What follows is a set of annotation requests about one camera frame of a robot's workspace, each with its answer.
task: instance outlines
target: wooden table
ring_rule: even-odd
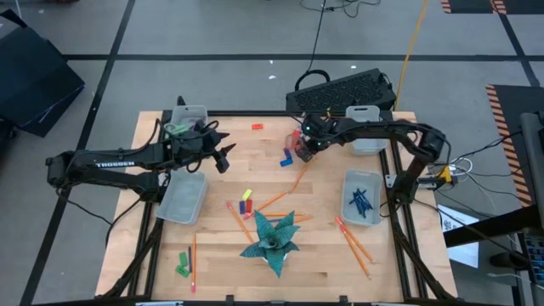
[[[140,147],[149,137],[155,119],[161,112],[141,112],[136,127],[133,148]],[[415,121],[411,112],[396,112],[395,118]],[[284,159],[285,135],[296,123],[290,117],[214,117],[219,120],[218,130],[230,136],[221,144],[236,143],[229,153],[230,168],[219,174],[213,160],[202,163],[201,170],[209,183],[206,200],[198,222],[193,226],[165,222],[161,250],[157,264],[153,299],[158,300],[218,300],[235,295],[237,301],[337,301],[347,295],[350,301],[401,302],[400,278],[395,259],[394,238],[387,219],[379,225],[364,228],[351,225],[360,242],[377,261],[370,264],[372,280],[368,280],[349,249],[334,219],[339,214],[343,177],[347,169],[362,169],[381,173],[378,156],[356,157],[349,148],[333,145],[314,157],[294,193],[265,208],[264,212],[296,210],[314,216],[304,221],[293,237],[300,252],[291,252],[278,279],[260,258],[242,258],[240,253],[248,245],[248,239],[225,206],[226,201],[237,203],[243,192],[253,190],[254,207],[290,188],[303,162],[294,158],[293,164],[280,167]],[[263,130],[251,130],[252,123],[262,123]],[[400,146],[403,165],[407,166],[411,155]],[[390,151],[389,166],[394,173]],[[129,168],[137,173],[141,169]],[[431,191],[419,190],[416,198],[435,204]],[[122,190],[116,214],[121,213],[137,199],[136,194]],[[105,252],[97,294],[104,293],[115,283],[133,259],[137,243],[143,204],[129,213],[111,232]],[[411,206],[419,250],[423,262],[444,288],[456,295],[439,216],[430,207]],[[387,208],[382,213],[388,214]],[[257,240],[253,219],[245,221],[254,240]],[[190,278],[175,272],[179,253],[187,251],[193,233],[197,236],[197,289],[190,293]],[[408,257],[412,296],[417,296],[413,266]],[[138,293],[143,292],[148,264],[142,264]]]

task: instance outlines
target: black metal frame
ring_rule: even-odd
[[[178,101],[179,105],[184,105],[183,100]],[[211,110],[208,112],[209,116],[291,116],[293,115],[291,112],[284,111],[284,110]],[[165,110],[162,113],[162,120],[165,122],[169,120],[169,117],[171,116],[170,110]],[[392,119],[392,113],[390,111],[383,111],[382,117],[385,119]],[[393,156],[393,162],[394,162],[394,169],[395,172],[399,172],[402,169],[402,164],[400,160],[400,152],[398,145],[392,141],[391,142],[391,151]],[[382,173],[385,178],[385,175],[390,174],[389,171],[389,163],[388,163],[388,157],[385,150],[382,150],[379,154],[381,167],[382,167]],[[122,286],[114,286],[112,290],[107,292],[104,296],[97,297],[93,300],[84,300],[84,301],[72,301],[72,302],[63,302],[63,303],[47,303],[47,304],[41,304],[42,306],[48,305],[48,306],[78,306],[78,305],[135,305],[137,302],[151,302],[152,301],[152,291],[156,276],[156,265],[158,262],[158,253],[160,250],[161,245],[161,238],[162,238],[162,228],[163,228],[163,222],[160,219],[156,220],[156,224],[154,226],[154,229],[152,230],[150,236],[148,237],[147,232],[149,229],[150,224],[150,218],[152,216],[151,210],[152,210],[153,204],[150,202],[145,203],[144,207],[144,213],[142,216],[142,224],[140,225],[139,230],[139,238],[138,238],[138,245],[136,247],[137,254],[136,258],[133,260],[133,262],[130,264],[129,268],[127,268],[129,281],[125,281]],[[392,229],[394,230],[395,226],[398,226],[400,224],[399,216],[396,213],[395,210],[395,203],[392,201],[392,199],[389,199],[388,195],[388,208],[390,213],[390,223],[392,224]],[[404,221],[405,221],[405,228],[407,231],[408,236],[408,242],[409,242],[409,255],[411,253],[412,257],[414,254],[416,257],[419,255],[419,251],[417,248],[417,238],[416,238],[416,230],[414,227],[413,218],[411,215],[411,209],[410,205],[402,205],[403,214],[404,214]],[[413,297],[411,295],[411,287],[410,287],[410,281],[408,276],[408,271],[406,268],[406,261],[405,261],[405,250],[403,250],[403,247],[401,246],[402,243],[398,242],[397,240],[394,240],[394,248],[397,258],[397,264],[399,269],[399,279],[401,284],[401,291],[404,303],[412,303],[412,304],[418,304],[418,305],[478,305],[482,306],[485,304],[481,303],[465,303],[462,300],[444,300],[444,299],[429,299],[427,294],[427,286],[426,282],[424,280],[423,275],[429,273],[428,269],[424,267],[424,264],[414,264],[414,267],[416,268],[416,285],[417,285],[417,291],[418,291],[418,297]],[[141,270],[141,263],[143,262],[145,256],[147,255],[147,252],[142,253],[142,251],[145,251],[147,249],[148,251],[151,251],[150,255],[150,263],[148,268],[148,273],[146,276],[146,282],[144,286],[144,294],[143,295],[137,295],[137,286],[139,282],[139,271]],[[124,288],[128,286],[127,291],[127,297],[120,297],[122,294]],[[341,296],[339,297],[338,303],[319,303],[319,302],[235,302],[234,303],[234,297],[227,296],[225,301],[183,301],[183,305],[274,305],[274,304],[280,304],[280,305],[349,305],[348,297]],[[370,305],[369,303],[354,303],[354,305]]]

